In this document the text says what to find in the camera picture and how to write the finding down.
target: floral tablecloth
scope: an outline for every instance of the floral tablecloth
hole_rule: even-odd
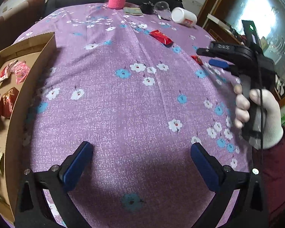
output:
[[[92,227],[191,227],[214,196],[190,158],[192,143],[248,171],[250,147],[232,124],[239,80],[191,58],[212,40],[202,28],[98,3],[59,9],[16,42],[44,32],[55,32],[57,53],[28,111],[24,167],[48,170],[92,143],[93,161],[69,193]]]

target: brown chair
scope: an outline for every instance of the brown chair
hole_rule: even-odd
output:
[[[0,51],[12,45],[42,16],[45,0],[27,0],[0,17]]]

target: red jacket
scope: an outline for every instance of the red jacket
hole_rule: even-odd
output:
[[[285,128],[282,140],[263,150],[263,181],[266,188],[269,220],[285,210]],[[253,148],[254,166],[260,169],[261,151]]]

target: black cable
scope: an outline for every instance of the black cable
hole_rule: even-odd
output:
[[[262,84],[262,76],[261,76],[261,67],[258,64],[258,69],[259,69],[259,84],[260,84],[260,99],[261,99],[261,105],[260,105],[260,110],[261,110],[261,176],[263,175],[263,137],[264,137],[264,107],[263,107],[263,84]]]

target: gloved hand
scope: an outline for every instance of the gloved hand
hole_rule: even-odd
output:
[[[242,94],[242,85],[236,85],[234,92],[236,97],[236,118],[234,125],[237,128],[242,128],[243,123],[249,121],[248,109],[250,108],[250,102]],[[262,90],[263,94],[263,107],[267,110],[266,122],[264,127],[264,140],[263,149],[269,149],[276,144],[283,137],[283,128],[281,126],[281,112],[278,102],[275,100],[272,93],[268,90]],[[260,90],[252,89],[249,93],[250,99],[257,105],[261,104]]]

